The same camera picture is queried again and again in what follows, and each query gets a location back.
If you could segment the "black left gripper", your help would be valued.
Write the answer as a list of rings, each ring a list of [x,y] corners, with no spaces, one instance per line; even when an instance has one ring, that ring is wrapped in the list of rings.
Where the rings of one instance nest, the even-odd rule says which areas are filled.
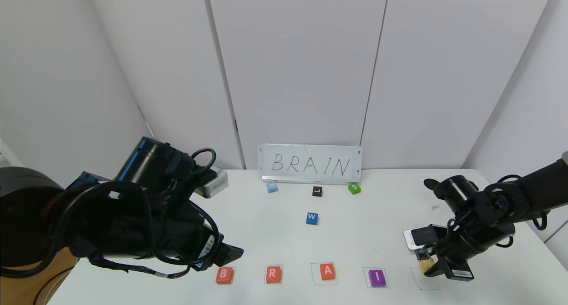
[[[243,256],[244,249],[226,243],[221,243],[217,250],[212,252],[215,243],[213,229],[211,226],[203,224],[203,230],[201,232],[201,238],[197,240],[197,250],[190,254],[190,260],[197,260],[204,256],[209,256],[209,258],[203,262],[192,265],[191,268],[193,270],[204,271],[213,266],[213,264],[218,267],[223,267]]]

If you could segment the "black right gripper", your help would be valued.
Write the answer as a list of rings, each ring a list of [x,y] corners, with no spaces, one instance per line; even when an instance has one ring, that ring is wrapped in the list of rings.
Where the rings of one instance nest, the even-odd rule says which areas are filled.
[[[483,238],[479,235],[459,234],[439,242],[434,248],[420,248],[414,251],[419,261],[430,260],[435,254],[437,262],[424,265],[426,277],[444,275],[447,279],[471,281],[474,274],[468,260],[486,251]]]

